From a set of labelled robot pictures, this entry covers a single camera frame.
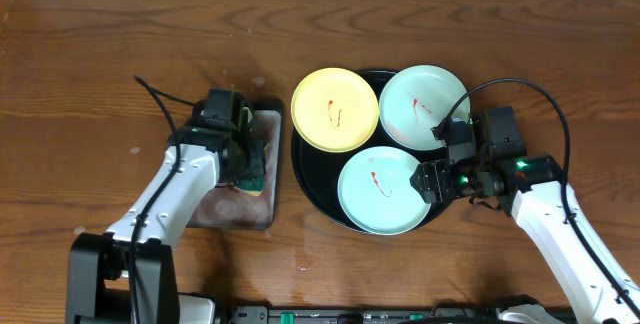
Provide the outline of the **light blue plate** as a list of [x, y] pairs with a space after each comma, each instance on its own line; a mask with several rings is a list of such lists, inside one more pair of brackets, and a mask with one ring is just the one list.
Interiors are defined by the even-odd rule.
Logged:
[[395, 74], [379, 99], [379, 118], [385, 132], [398, 144], [416, 151], [440, 149], [431, 129], [467, 93], [462, 81], [448, 70], [417, 65]]
[[338, 178], [342, 210], [358, 228], [371, 234], [398, 235], [414, 229], [431, 209], [410, 184], [418, 164], [413, 155], [394, 147], [358, 152]]

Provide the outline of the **green yellow sponge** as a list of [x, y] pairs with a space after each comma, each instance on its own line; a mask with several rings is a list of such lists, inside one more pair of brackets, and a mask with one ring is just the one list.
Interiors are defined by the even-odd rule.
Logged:
[[248, 195], [260, 196], [264, 191], [265, 180], [263, 177], [239, 179], [234, 183], [234, 187]]

